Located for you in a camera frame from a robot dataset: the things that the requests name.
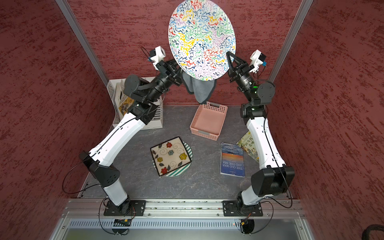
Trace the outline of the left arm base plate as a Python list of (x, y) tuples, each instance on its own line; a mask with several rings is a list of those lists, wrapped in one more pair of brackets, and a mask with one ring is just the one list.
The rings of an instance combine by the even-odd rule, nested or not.
[(116, 206), (112, 201), (108, 200), (105, 205), (104, 216), (142, 217), (144, 215), (146, 203), (147, 201), (145, 200), (125, 200), (121, 205)]

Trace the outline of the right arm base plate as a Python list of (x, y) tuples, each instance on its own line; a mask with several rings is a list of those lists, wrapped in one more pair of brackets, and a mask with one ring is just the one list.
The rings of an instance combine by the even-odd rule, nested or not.
[(239, 201), (222, 201), (225, 217), (262, 217), (263, 210), (260, 204), (247, 206)]

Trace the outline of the colourful speckled round plate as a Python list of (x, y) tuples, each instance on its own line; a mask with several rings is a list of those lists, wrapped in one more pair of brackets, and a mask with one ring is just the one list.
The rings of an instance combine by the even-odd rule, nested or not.
[(168, 30), (175, 61), (200, 81), (221, 78), (229, 69), (226, 53), (236, 52), (236, 36), (226, 13), (212, 1), (183, 1)]

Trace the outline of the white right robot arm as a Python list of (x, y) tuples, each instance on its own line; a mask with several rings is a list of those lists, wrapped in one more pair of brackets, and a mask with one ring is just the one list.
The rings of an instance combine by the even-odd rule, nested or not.
[(254, 140), (259, 157), (259, 171), (252, 175), (250, 187), (237, 197), (238, 211), (245, 212), (259, 206), (264, 199), (289, 193), (295, 171), (281, 157), (269, 128), (267, 105), (275, 96), (276, 86), (270, 81), (257, 83), (251, 75), (265, 64), (266, 56), (256, 50), (251, 55), (250, 64), (232, 52), (227, 52), (226, 57), (230, 81), (236, 82), (238, 90), (248, 101), (241, 106), (240, 115)]

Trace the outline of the green grey microfibre cloth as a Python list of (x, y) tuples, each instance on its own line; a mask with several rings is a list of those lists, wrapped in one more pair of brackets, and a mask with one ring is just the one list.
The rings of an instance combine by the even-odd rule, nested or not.
[(182, 80), (187, 92), (194, 95), (200, 105), (207, 103), (217, 85), (217, 80), (201, 81), (191, 77), (184, 71), (182, 71)]

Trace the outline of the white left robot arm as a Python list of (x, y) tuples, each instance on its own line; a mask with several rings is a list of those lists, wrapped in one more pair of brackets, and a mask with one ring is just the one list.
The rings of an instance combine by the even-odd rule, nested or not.
[(151, 81), (136, 75), (124, 81), (123, 93), (133, 99), (119, 124), (88, 153), (82, 152), (80, 159), (92, 176), (99, 182), (115, 207), (127, 208), (130, 200), (120, 182), (120, 171), (113, 162), (122, 148), (155, 116), (155, 103), (169, 91), (172, 85), (182, 84), (181, 68), (175, 60), (156, 64), (159, 74)]

